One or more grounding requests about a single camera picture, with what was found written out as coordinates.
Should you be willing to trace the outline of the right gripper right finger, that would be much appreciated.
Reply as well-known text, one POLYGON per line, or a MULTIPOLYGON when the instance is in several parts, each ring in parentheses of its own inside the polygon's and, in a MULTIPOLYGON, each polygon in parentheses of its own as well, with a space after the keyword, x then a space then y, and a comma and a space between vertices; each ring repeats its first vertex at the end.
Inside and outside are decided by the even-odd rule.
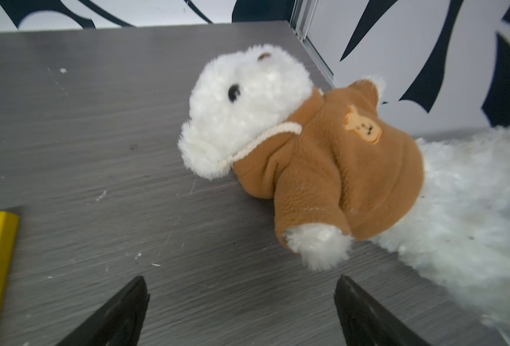
POLYGON ((334 303, 348 346, 430 346, 346 275, 337 281, 334 303))

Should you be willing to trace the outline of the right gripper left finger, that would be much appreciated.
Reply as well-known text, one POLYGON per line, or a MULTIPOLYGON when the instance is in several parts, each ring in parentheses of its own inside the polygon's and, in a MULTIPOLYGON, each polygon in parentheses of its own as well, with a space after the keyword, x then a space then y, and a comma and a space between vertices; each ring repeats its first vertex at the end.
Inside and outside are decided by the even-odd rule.
POLYGON ((136 346, 150 295, 145 278, 133 278, 57 346, 136 346))

